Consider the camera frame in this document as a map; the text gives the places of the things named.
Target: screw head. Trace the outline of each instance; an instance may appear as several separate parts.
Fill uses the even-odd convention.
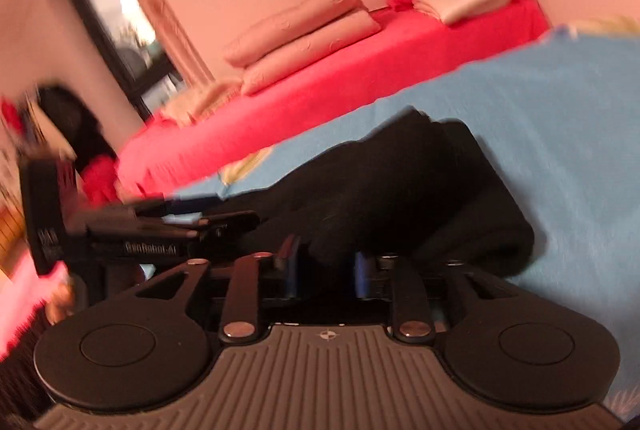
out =
[[[400,332],[407,338],[422,338],[431,332],[431,326],[426,322],[409,320],[400,326]]]
[[[223,331],[229,338],[246,338],[255,333],[255,327],[249,322],[229,322]]]

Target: blue component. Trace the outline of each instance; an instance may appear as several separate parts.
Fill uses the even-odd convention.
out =
[[[367,280],[367,259],[358,252],[356,253],[356,263],[353,268],[355,278],[356,296],[360,299],[369,298],[369,281]]]

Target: red bed sheet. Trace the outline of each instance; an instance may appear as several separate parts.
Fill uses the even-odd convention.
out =
[[[381,32],[306,67],[202,123],[154,119],[120,154],[118,176],[137,195],[167,195],[222,166],[378,98],[537,39],[548,23],[535,0],[513,0],[453,27],[414,10],[374,12]]]

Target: round black pad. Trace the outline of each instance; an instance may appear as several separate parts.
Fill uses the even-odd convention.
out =
[[[519,324],[500,334],[500,347],[517,362],[553,365],[569,357],[574,350],[574,340],[549,324]]]
[[[101,366],[126,366],[141,362],[156,347],[151,331],[135,325],[115,324],[87,334],[80,351],[90,362]]]
[[[525,412],[602,400],[620,363],[603,326],[524,292],[476,301],[447,335],[443,354],[469,390]]]
[[[129,412],[187,391],[209,365],[210,344],[171,303],[122,299],[50,328],[34,361],[54,399],[91,412]]]

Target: bed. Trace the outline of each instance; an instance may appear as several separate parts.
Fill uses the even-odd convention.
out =
[[[535,0],[447,27],[414,10],[375,12],[376,35],[344,48],[200,124],[151,120],[120,153],[118,176],[136,195],[169,194],[244,158],[417,82],[538,38]]]
[[[586,314],[615,336],[622,363],[607,397],[640,412],[640,40],[558,36],[469,64],[276,146],[244,181],[179,192],[266,187],[323,150],[365,136],[411,104],[463,120],[536,232],[532,264],[513,281]]]

